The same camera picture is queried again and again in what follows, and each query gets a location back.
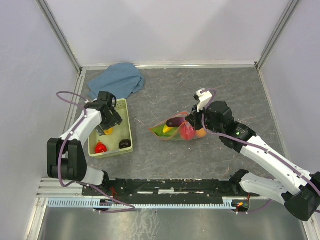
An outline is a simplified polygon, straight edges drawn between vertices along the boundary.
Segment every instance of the plastic basket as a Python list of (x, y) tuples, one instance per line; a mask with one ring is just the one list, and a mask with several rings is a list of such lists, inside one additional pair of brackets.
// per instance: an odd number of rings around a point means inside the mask
[[(129, 121), (128, 105), (126, 99), (117, 99), (115, 110), (119, 113), (122, 118), (122, 123), (116, 125), (113, 128), (113, 133), (110, 135), (99, 136), (96, 130), (94, 130), (88, 139), (88, 151), (89, 156), (96, 159), (116, 156), (120, 154), (127, 154), (134, 151), (134, 144), (132, 141), (132, 134)], [(131, 147), (126, 147), (123, 149), (119, 148), (119, 143), (123, 139), (130, 139)], [(107, 152), (95, 153), (95, 148), (98, 141), (102, 142), (106, 148)]]

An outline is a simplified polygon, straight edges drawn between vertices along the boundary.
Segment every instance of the towel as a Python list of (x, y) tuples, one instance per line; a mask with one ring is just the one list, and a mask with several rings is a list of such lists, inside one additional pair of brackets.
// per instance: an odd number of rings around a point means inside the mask
[(109, 92), (117, 99), (126, 99), (131, 93), (140, 91), (145, 79), (132, 63), (109, 66), (100, 76), (88, 82), (89, 97), (96, 99), (100, 91)]

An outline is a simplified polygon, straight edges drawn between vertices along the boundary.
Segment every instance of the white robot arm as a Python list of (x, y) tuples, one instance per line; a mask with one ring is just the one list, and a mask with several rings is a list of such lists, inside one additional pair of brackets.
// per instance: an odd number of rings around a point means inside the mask
[(193, 106), (186, 120), (195, 130), (204, 128), (218, 135), (224, 145), (252, 159), (275, 178), (266, 179), (246, 171), (239, 181), (244, 191), (281, 203), (292, 215), (307, 221), (320, 205), (320, 172), (311, 174), (290, 162), (248, 126), (235, 121), (225, 102), (212, 102), (210, 96), (209, 91), (197, 91), (194, 98), (200, 103)]
[(59, 138), (47, 143), (47, 173), (51, 178), (101, 185), (105, 172), (87, 166), (83, 145), (92, 131), (104, 134), (122, 119), (115, 110), (117, 99), (109, 92), (99, 92), (97, 100), (84, 106), (81, 116), (73, 126)]

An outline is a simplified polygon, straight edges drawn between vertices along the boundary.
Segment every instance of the red apple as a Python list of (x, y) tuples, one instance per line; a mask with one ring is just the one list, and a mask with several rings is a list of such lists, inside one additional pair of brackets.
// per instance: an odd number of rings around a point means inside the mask
[(190, 125), (190, 123), (186, 123), (183, 126), (180, 127), (180, 136), (184, 140), (191, 140), (196, 135), (196, 131), (194, 128)]
[(104, 145), (102, 142), (99, 141), (95, 146), (94, 152), (96, 154), (100, 154), (100, 153), (105, 153), (106, 151), (108, 151), (106, 145)]

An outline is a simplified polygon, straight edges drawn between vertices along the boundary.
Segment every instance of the table surface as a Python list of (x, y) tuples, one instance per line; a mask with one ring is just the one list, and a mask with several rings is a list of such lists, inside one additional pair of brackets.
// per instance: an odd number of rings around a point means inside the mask
[[(252, 209), (265, 200), (250, 200)], [(301, 221), (277, 202), (236, 215), (217, 209), (137, 209), (98, 214), (91, 209), (48, 207), (40, 240), (307, 240)]]
[[(228, 179), (239, 169), (269, 177), (252, 160), (227, 148), (217, 136), (191, 141), (161, 141), (148, 128), (178, 112), (190, 112), (193, 95), (201, 88), (215, 88), (216, 101), (226, 101), (235, 119), (256, 131), (272, 148), (282, 153), (270, 106), (255, 68), (141, 69), (144, 88), (127, 99), (133, 152), (95, 159), (85, 156), (90, 167), (104, 170), (110, 178), (135, 179)], [(103, 70), (86, 72), (87, 83)]]

